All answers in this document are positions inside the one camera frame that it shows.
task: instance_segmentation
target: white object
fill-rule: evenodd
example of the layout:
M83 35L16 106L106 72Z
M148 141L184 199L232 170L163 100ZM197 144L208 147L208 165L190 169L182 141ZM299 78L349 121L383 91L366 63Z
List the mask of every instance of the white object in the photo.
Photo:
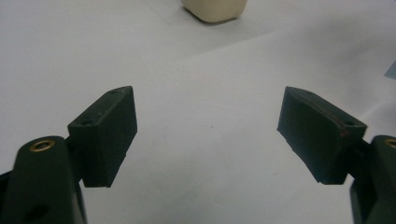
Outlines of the white object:
M220 22L242 14L247 0L181 0L184 7L205 22Z

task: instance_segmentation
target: white cube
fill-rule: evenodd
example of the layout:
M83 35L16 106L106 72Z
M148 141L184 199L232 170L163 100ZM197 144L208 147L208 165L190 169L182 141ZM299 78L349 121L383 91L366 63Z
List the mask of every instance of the white cube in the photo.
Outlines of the white cube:
M239 17L247 0L181 0L183 6L205 22L227 21Z

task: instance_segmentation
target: white background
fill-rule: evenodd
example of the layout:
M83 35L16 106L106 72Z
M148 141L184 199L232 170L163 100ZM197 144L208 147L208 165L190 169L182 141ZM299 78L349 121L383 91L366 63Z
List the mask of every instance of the white background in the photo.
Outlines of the white background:
M207 25L179 0L0 1L0 172L24 143L68 135L103 93L134 87L138 134L100 223L352 223L276 131L283 91L313 91L396 135L393 0L248 0Z

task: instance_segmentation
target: white table surface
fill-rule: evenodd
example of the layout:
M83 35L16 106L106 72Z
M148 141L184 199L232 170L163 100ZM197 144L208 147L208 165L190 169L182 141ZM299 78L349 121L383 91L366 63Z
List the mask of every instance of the white table surface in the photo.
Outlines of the white table surface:
M396 135L393 0L248 0L207 25L179 0L0 1L0 172L134 87L138 134L90 223L352 223L349 177L317 184L276 131L286 86Z

